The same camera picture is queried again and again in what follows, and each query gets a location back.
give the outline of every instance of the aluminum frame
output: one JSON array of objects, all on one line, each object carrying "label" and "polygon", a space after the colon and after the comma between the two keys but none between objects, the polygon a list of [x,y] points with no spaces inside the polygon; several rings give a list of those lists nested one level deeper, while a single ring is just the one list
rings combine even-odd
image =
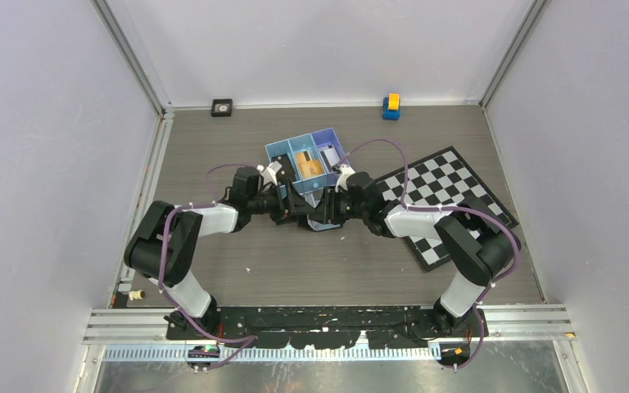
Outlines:
[{"label": "aluminum frame", "polygon": [[580,368],[580,360],[577,358],[575,348],[578,341],[554,341],[554,350],[558,356],[558,363],[563,372],[565,384],[572,392],[590,391]]},{"label": "aluminum frame", "polygon": [[495,96],[498,88],[503,83],[503,79],[507,75],[510,66],[514,62],[515,57],[517,57],[519,51],[524,46],[524,43],[529,37],[529,33],[532,32],[532,29],[536,25],[539,17],[543,13],[546,5],[549,2],[550,0],[532,1],[532,5],[529,7],[527,15],[524,17],[524,20],[519,26],[519,29],[517,29],[517,33],[515,34],[512,43],[508,47],[508,51],[503,56],[503,60],[500,61],[500,65],[498,65],[496,73],[493,75],[491,82],[488,84],[486,92],[483,94],[483,98],[479,102],[481,108],[486,109],[488,107],[488,104],[491,103],[491,99],[493,98],[493,96]]},{"label": "aluminum frame", "polygon": [[129,40],[126,38],[126,35],[121,29],[121,25],[116,19],[114,12],[112,12],[107,0],[91,0],[91,3],[100,15],[100,19],[102,19],[105,27],[107,27],[107,30],[110,32],[110,36],[115,41],[117,48],[120,50],[121,56],[126,61],[131,73],[141,86],[141,89],[146,95],[146,98],[148,98],[148,101],[151,103],[151,106],[153,106],[153,109],[158,115],[162,115],[165,112],[164,106],[161,103],[156,90],[153,88],[151,81],[148,80],[146,73],[143,71],[141,62],[138,61],[136,53],[133,52],[131,43],[129,43]]},{"label": "aluminum frame", "polygon": [[[124,233],[124,244],[131,240],[138,223],[141,222],[143,215],[146,214],[146,211],[148,210],[148,206],[153,202],[153,196],[156,194],[156,186],[158,184],[158,178],[161,174],[162,163],[165,159],[165,150],[167,149],[167,142],[170,139],[170,131],[172,130],[173,121],[174,108],[172,106],[168,106],[156,135],[153,138],[151,149],[148,152],[148,158],[146,159],[146,173],[143,175],[138,197],[135,201],[136,210],[134,211],[132,219],[129,221],[129,225]],[[126,293],[131,290],[131,282],[133,281],[133,276],[135,275],[134,270],[127,267],[122,258],[123,256],[121,255],[115,279],[115,290],[112,292],[111,298],[109,299],[110,304],[114,300],[113,297],[115,293]]]},{"label": "aluminum frame", "polygon": [[[488,330],[486,341],[571,341],[575,339],[564,305],[481,306]],[[167,321],[174,309],[94,309],[85,331],[84,345],[185,343],[216,344],[213,340],[168,341]],[[456,342],[439,338],[437,342]]]},{"label": "aluminum frame", "polygon": [[85,346],[83,361],[76,376],[74,393],[93,393],[95,391],[104,353],[105,346]]}]

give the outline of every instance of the blue toy block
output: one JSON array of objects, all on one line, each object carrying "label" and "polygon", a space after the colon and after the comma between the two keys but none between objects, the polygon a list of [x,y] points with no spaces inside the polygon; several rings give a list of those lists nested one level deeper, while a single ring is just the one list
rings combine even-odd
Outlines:
[{"label": "blue toy block", "polygon": [[400,115],[401,108],[397,111],[390,111],[389,97],[384,97],[384,101],[382,101],[382,118],[385,120],[398,120]]}]

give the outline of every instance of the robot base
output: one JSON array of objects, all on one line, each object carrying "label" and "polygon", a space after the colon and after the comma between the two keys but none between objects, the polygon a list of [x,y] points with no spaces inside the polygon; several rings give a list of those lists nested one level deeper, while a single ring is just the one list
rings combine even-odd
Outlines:
[{"label": "robot base", "polygon": [[[192,332],[201,337],[194,327],[187,322],[187,319],[179,311],[173,311],[170,315],[165,317],[165,321],[168,322],[168,329],[179,329],[186,332]],[[195,318],[194,321],[201,326],[202,329],[210,334],[217,333],[216,329],[220,322],[220,312],[218,311],[218,302],[215,301],[213,296],[210,297],[210,304],[208,309],[201,318]]]},{"label": "robot base", "polygon": [[[314,346],[318,350],[350,348],[364,337],[370,349],[423,348],[438,337],[454,337],[455,343],[442,344],[443,349],[462,347],[462,355],[469,350],[466,339],[472,333],[477,340],[480,324],[471,313],[449,335],[442,334],[434,324],[432,309],[418,306],[383,307],[221,307],[220,323],[214,330],[219,337],[239,338],[256,335],[253,347],[281,349],[290,345],[295,349]],[[485,336],[488,336],[484,324]],[[196,340],[201,335],[191,327],[175,323],[169,325],[168,340]],[[240,344],[226,345],[239,347]],[[452,361],[448,364],[463,363]]]}]

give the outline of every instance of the blue box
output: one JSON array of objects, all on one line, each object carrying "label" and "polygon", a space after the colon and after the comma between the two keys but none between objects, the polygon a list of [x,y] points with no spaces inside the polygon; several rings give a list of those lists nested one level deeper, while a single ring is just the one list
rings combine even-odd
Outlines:
[{"label": "blue box", "polygon": [[401,104],[396,111],[389,110],[389,97],[384,97],[382,101],[382,118],[384,120],[398,120],[401,116]]},{"label": "blue box", "polygon": [[[306,194],[308,192],[321,190],[327,186],[336,185],[337,176],[333,173],[331,168],[329,168],[327,165],[327,157],[321,152],[322,149],[329,146],[333,147],[333,150],[337,153],[339,158],[345,155],[334,129],[322,129],[313,133],[306,133],[297,137],[270,143],[266,145],[266,156],[269,162],[271,162],[274,160],[274,157],[287,155],[296,172],[296,180],[293,182],[293,187],[300,194]],[[318,159],[324,173],[319,176],[303,179],[301,168],[299,168],[295,161],[295,154],[301,151],[306,152],[313,159]],[[348,160],[344,161],[344,163],[350,165]]]}]

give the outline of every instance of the compartment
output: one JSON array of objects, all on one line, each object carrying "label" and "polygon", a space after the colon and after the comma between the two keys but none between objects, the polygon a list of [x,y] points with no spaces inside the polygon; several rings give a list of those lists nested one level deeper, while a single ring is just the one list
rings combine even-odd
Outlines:
[{"label": "compartment", "polygon": [[290,161],[292,172],[294,175],[293,182],[299,182],[301,180],[300,174],[296,169],[296,162],[291,152],[291,147],[288,144],[288,140],[270,143],[266,145],[266,155],[269,157],[269,162],[273,161],[278,156],[286,156]]},{"label": "compartment", "polygon": [[[319,158],[322,161],[322,165],[324,166],[324,170],[327,173],[327,185],[334,185],[337,181],[337,176],[335,173],[331,171],[330,166],[335,165],[343,156],[345,156],[345,152],[343,151],[343,147],[338,140],[338,136],[334,129],[322,129],[320,131],[315,131],[312,134],[312,140],[317,148],[317,152],[319,153]],[[325,151],[326,147],[333,147],[334,155]],[[346,160],[345,164],[350,165],[351,163]]]},{"label": "compartment", "polygon": [[[316,180],[320,176],[325,176],[324,166],[317,152],[315,142],[309,134],[288,139],[293,160],[300,175],[300,179],[307,184],[324,185],[324,181]],[[304,192],[312,191],[311,186],[306,187]]]}]

